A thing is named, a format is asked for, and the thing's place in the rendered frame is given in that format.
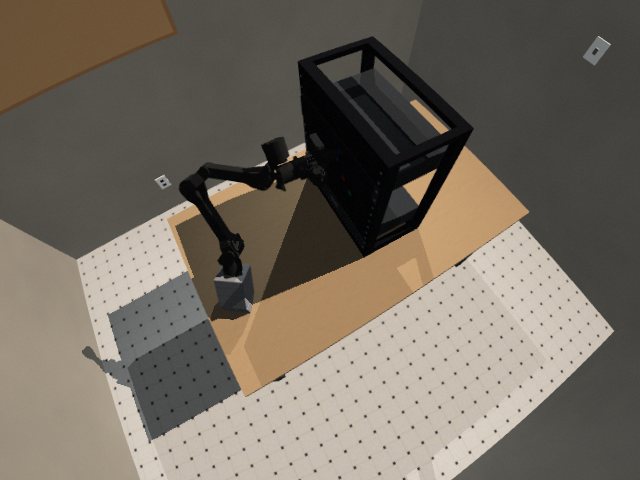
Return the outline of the black server rack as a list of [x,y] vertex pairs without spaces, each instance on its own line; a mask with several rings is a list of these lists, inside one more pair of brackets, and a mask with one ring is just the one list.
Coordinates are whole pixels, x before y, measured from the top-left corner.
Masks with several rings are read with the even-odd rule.
[[[317,67],[361,50],[359,74],[332,83]],[[375,56],[451,130],[440,134],[374,68]],[[420,226],[474,128],[373,36],[299,60],[298,69],[305,142],[316,133],[341,152],[319,190],[366,257]],[[403,185],[434,170],[418,205]]]

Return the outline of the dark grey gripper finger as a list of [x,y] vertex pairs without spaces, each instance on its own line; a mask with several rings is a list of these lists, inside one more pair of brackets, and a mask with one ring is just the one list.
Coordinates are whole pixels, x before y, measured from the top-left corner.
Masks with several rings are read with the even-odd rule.
[[325,154],[324,154],[325,156],[323,155],[323,161],[322,162],[324,163],[324,165],[326,165],[327,160],[329,160],[329,159],[331,159],[331,158],[333,158],[333,157],[335,157],[335,156],[337,156],[339,154],[341,154],[340,150],[326,149],[325,148]]
[[[340,155],[340,154],[339,154],[339,155]],[[328,164],[330,164],[330,163],[331,163],[335,158],[337,158],[339,155],[337,155],[337,156],[335,156],[335,157],[333,157],[333,158],[329,159],[329,160],[327,161],[326,165],[324,165],[324,163],[323,163],[322,161],[320,162],[320,163],[322,164],[322,166],[323,166],[324,171],[326,171],[326,167],[327,167],[327,165],[328,165]]]

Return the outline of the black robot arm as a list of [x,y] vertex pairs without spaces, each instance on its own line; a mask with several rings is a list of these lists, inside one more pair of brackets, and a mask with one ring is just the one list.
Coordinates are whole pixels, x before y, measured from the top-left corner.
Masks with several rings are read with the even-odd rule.
[[[247,184],[251,188],[265,191],[270,188],[276,179],[277,184],[275,187],[285,192],[284,184],[298,179],[298,174],[293,162],[287,162],[287,158],[290,155],[284,137],[275,138],[263,143],[261,146],[268,161],[266,163],[266,165],[268,164],[267,166],[243,168],[207,162],[194,175],[191,174],[179,184],[180,193],[187,201],[196,205],[219,240],[222,254],[217,261],[220,265],[224,265],[225,279],[243,275],[242,262],[238,257],[244,249],[244,240],[242,240],[239,233],[230,232],[222,220],[208,197],[205,181],[208,178],[212,178],[240,182]],[[318,165],[317,161],[307,165],[303,173],[306,173],[303,178],[309,179],[318,188],[322,188],[328,182],[329,174]]]

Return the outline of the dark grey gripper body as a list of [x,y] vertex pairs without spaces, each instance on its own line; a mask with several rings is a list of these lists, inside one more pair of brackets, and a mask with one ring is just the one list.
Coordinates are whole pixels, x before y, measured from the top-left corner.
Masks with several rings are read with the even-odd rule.
[[323,168],[320,161],[323,161],[325,147],[316,133],[310,134],[308,136],[308,147],[311,151],[311,154],[309,151],[307,151],[305,156],[299,158],[297,158],[297,156],[294,156],[293,160],[291,160],[296,168],[298,179],[301,178],[301,180],[305,179],[303,177],[306,176],[306,173],[303,173],[304,168],[311,162],[319,161],[318,165]]

